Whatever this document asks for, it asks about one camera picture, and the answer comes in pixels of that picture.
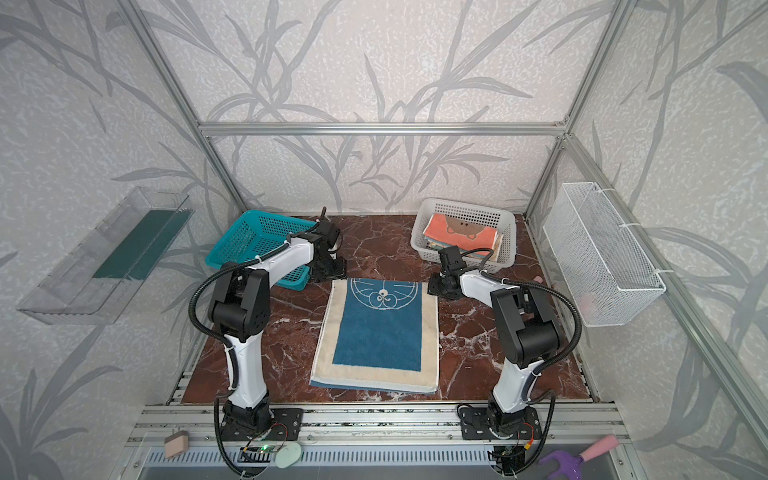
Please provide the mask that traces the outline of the brown red bear towel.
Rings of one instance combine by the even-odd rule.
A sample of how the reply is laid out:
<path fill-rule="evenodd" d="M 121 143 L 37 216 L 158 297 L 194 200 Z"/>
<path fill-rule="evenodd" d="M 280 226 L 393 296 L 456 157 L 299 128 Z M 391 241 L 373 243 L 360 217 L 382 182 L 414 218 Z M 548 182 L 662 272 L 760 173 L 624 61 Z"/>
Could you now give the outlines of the brown red bear towel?
<path fill-rule="evenodd" d="M 504 238 L 504 235 L 493 227 L 472 223 L 468 220 L 447 216 L 445 214 L 435 213 L 423 230 L 423 235 L 424 237 L 441 238 L 446 234 L 477 235 L 482 233 L 489 234 L 491 231 L 497 232 Z"/>

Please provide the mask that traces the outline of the teal plastic basket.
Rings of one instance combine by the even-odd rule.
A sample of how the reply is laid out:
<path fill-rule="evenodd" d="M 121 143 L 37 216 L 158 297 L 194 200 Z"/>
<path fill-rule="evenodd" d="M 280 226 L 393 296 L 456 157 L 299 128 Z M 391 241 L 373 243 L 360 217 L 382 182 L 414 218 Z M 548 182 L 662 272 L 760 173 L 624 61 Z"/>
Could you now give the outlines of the teal plastic basket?
<path fill-rule="evenodd" d="M 208 267 L 242 263 L 279 247 L 290 233 L 308 230 L 313 221 L 249 210 L 242 214 L 215 244 L 205 259 Z"/>

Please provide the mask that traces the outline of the white plastic basket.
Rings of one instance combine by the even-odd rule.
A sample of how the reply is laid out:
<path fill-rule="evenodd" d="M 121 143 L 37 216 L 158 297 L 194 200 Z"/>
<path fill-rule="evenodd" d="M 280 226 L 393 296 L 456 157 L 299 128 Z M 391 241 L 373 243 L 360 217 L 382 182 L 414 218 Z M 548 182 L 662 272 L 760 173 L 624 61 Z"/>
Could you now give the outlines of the white plastic basket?
<path fill-rule="evenodd" d="M 474 250 L 465 259 L 478 265 L 492 249 L 484 267 L 491 273 L 511 267 L 517 253 L 515 216 L 506 210 L 465 202 L 428 198 L 416 216 L 411 247 L 428 262 L 438 263 L 438 250 L 457 246 L 462 252 Z"/>

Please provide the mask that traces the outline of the blue cream Doraemon towel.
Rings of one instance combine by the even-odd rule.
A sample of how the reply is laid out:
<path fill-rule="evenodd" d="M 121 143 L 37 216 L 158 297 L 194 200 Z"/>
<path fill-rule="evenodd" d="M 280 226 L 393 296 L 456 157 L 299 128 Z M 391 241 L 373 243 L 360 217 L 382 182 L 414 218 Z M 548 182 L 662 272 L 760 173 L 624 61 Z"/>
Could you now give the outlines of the blue cream Doraemon towel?
<path fill-rule="evenodd" d="M 438 302 L 425 283 L 335 280 L 310 384 L 433 394 L 439 352 Z"/>

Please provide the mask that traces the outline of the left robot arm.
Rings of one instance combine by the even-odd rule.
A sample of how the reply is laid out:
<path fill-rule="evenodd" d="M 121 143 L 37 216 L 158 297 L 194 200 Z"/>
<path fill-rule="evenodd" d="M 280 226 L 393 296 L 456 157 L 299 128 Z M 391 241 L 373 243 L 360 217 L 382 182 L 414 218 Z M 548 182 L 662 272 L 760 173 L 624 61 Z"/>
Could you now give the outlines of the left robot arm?
<path fill-rule="evenodd" d="M 271 288 L 300 273 L 314 282 L 346 277 L 337 254 L 341 230 L 322 211 L 313 222 L 249 211 L 212 252 L 219 270 L 194 290 L 188 316 L 195 329 L 220 342 L 227 355 L 225 420 L 257 431 L 272 423 L 262 368 L 262 337 L 271 316 Z"/>

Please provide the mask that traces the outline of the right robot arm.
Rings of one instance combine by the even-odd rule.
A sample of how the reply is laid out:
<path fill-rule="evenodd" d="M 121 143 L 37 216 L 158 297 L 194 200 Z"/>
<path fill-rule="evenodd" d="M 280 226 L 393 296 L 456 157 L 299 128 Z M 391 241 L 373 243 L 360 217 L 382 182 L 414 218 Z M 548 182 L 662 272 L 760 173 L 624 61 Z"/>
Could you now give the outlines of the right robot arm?
<path fill-rule="evenodd" d="M 504 280 L 480 265 L 468 266 L 468 254 L 456 246 L 440 249 L 438 256 L 440 271 L 430 277 L 430 295 L 446 300 L 469 298 L 493 310 L 505 361 L 487 412 L 494 431 L 509 429 L 522 421 L 523 411 L 533 404 L 530 394 L 539 376 L 578 346 L 583 317 L 565 294 L 542 283 Z M 563 340 L 557 327 L 552 299 L 561 302 L 574 320 L 569 341 Z"/>

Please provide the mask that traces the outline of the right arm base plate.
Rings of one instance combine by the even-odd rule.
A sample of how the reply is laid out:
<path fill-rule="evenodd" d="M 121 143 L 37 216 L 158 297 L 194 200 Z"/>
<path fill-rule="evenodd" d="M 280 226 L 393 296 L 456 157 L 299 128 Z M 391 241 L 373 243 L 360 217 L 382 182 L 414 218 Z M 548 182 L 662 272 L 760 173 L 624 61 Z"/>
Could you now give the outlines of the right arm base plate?
<path fill-rule="evenodd" d="M 532 406 L 505 413 L 496 404 L 456 408 L 461 436 L 464 440 L 517 440 L 531 443 L 542 436 L 538 413 Z"/>

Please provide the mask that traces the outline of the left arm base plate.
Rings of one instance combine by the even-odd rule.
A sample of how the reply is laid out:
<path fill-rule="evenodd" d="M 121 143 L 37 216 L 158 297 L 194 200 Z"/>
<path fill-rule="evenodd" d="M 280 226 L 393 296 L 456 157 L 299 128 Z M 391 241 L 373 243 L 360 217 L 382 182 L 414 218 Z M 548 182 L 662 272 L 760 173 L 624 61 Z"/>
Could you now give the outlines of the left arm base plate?
<path fill-rule="evenodd" d="M 301 408 L 257 410 L 226 405 L 219 432 L 223 441 L 296 441 L 303 414 Z"/>

